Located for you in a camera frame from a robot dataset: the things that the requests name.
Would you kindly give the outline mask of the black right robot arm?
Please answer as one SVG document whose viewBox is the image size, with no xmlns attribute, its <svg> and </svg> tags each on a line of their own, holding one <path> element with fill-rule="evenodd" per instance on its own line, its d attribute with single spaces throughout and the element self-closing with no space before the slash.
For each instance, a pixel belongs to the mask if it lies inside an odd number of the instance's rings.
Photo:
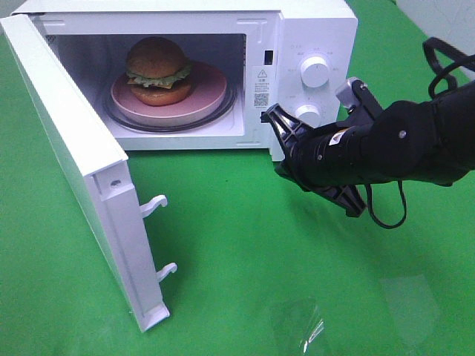
<svg viewBox="0 0 475 356">
<path fill-rule="evenodd" d="M 452 185 L 474 169 L 474 85 L 383 108 L 359 79 L 336 91 L 348 117 L 318 128 L 273 105 L 261 115 L 284 153 L 277 172 L 357 217 L 357 187 L 413 180 Z"/>
</svg>

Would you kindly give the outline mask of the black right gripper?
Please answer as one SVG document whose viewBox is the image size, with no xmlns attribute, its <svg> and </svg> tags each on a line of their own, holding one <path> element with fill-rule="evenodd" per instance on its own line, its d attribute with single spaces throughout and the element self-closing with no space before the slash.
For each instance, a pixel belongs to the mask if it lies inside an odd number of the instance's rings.
<svg viewBox="0 0 475 356">
<path fill-rule="evenodd" d="M 343 208 L 348 217 L 361 216 L 366 204 L 357 187 L 331 177 L 327 167 L 325 150 L 340 142 L 344 128 L 313 128 L 287 113 L 279 104 L 262 112 L 261 122 L 272 126 L 284 154 L 284 160 L 276 168 L 282 177 Z"/>
</svg>

